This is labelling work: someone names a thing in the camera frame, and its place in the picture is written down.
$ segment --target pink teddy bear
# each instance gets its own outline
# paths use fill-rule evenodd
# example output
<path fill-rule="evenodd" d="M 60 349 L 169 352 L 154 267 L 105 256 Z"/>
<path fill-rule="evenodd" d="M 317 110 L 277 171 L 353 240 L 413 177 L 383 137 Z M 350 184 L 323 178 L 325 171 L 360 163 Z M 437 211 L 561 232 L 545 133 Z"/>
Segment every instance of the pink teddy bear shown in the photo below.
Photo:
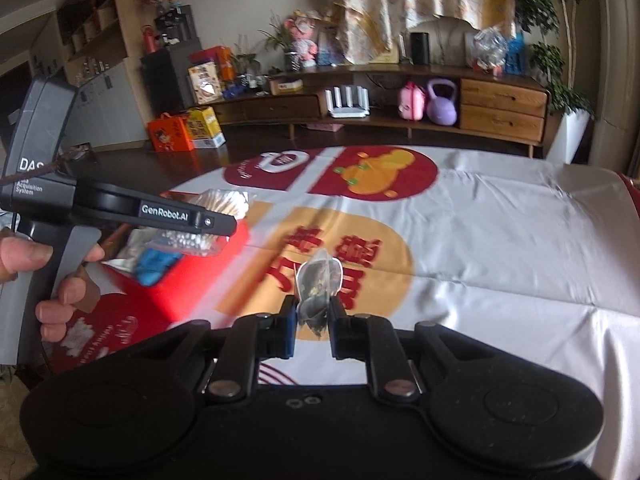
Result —
<path fill-rule="evenodd" d="M 315 57 L 318 46 L 311 41 L 316 28 L 313 20 L 303 16 L 287 18 L 284 20 L 284 26 L 291 33 L 293 48 L 298 53 L 302 66 L 305 68 L 316 66 Z"/>

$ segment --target red chinese character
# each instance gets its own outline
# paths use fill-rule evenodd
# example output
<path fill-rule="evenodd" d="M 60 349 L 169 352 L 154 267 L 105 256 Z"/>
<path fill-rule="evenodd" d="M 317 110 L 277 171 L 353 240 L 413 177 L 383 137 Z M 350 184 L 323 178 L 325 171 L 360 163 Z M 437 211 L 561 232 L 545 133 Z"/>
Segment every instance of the red chinese character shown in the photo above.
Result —
<path fill-rule="evenodd" d="M 364 278 L 364 270 L 343 267 L 342 272 L 344 277 L 342 279 L 342 288 L 338 292 L 338 298 L 342 301 L 345 310 L 351 310 L 360 290 L 360 280 Z"/>
<path fill-rule="evenodd" d="M 343 236 L 335 247 L 335 257 L 342 262 L 370 267 L 378 255 L 380 240 L 367 241 L 357 236 Z"/>
<path fill-rule="evenodd" d="M 301 253 L 308 253 L 311 249 L 317 249 L 322 245 L 322 240 L 318 235 L 322 232 L 319 228 L 307 228 L 299 226 L 293 234 L 285 238 L 287 245 L 294 246 Z"/>
<path fill-rule="evenodd" d="M 292 262 L 288 258 L 281 256 L 277 266 L 271 266 L 267 270 L 267 274 L 273 276 L 276 280 L 280 282 L 280 290 L 282 292 L 291 292 L 293 290 L 292 279 L 288 278 L 282 272 L 282 268 L 291 269 L 295 272 L 296 263 Z"/>

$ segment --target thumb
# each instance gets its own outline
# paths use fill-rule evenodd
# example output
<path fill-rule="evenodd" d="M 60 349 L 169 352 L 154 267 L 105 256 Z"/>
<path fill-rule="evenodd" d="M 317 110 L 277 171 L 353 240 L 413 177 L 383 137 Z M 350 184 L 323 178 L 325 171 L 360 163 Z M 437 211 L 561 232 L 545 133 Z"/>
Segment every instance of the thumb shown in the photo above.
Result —
<path fill-rule="evenodd" d="M 0 234 L 0 283 L 14 279 L 22 270 L 37 270 L 44 267 L 53 254 L 53 247 Z"/>

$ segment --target purple kettlebell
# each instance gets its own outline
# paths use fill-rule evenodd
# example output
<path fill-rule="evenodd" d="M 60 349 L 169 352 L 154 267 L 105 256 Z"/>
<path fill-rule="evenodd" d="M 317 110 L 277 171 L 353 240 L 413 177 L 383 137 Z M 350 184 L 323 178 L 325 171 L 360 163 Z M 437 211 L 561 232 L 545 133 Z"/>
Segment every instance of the purple kettlebell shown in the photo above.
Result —
<path fill-rule="evenodd" d="M 437 96 L 433 91 L 435 85 L 445 85 L 453 88 L 451 99 Z M 442 126 L 451 126 L 456 122 L 458 114 L 456 113 L 456 97 L 458 95 L 458 87 L 453 81 L 448 79 L 432 79 L 427 85 L 429 93 L 429 104 L 427 106 L 427 117 L 436 124 Z"/>

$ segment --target wooden drawer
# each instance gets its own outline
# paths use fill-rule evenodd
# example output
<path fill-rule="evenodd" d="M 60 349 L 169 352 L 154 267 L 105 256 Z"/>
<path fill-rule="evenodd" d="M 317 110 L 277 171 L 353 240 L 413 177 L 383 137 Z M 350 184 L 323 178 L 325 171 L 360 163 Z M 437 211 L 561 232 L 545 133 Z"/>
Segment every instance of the wooden drawer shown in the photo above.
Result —
<path fill-rule="evenodd" d="M 220 124 L 237 123 L 246 120 L 244 102 L 219 103 L 213 105 L 213 111 Z"/>
<path fill-rule="evenodd" d="M 540 142 L 544 123 L 540 117 L 460 105 L 460 128 L 463 130 Z"/>
<path fill-rule="evenodd" d="M 318 98 L 313 95 L 267 97 L 244 102 L 250 121 L 320 118 Z"/>
<path fill-rule="evenodd" d="M 544 117 L 546 112 L 545 92 L 471 79 L 462 80 L 460 102 L 465 105 L 521 112 L 536 117 Z"/>

